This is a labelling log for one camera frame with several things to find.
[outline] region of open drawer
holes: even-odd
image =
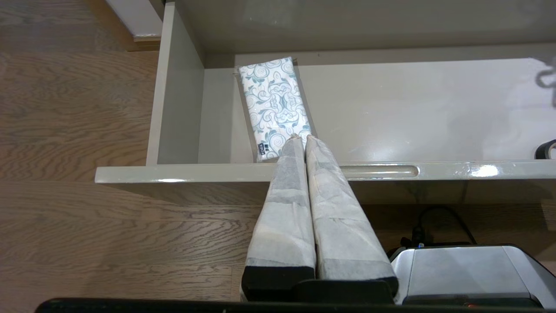
[[[232,74],[291,55],[362,203],[552,200],[556,162],[533,155],[556,138],[554,16],[551,1],[167,1],[146,166],[95,181],[262,203],[274,165],[253,163]]]

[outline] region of white cabinet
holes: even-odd
[[[182,204],[264,201],[234,67],[284,56],[363,203],[527,203],[556,193],[556,3],[167,1],[145,167],[96,182]]]

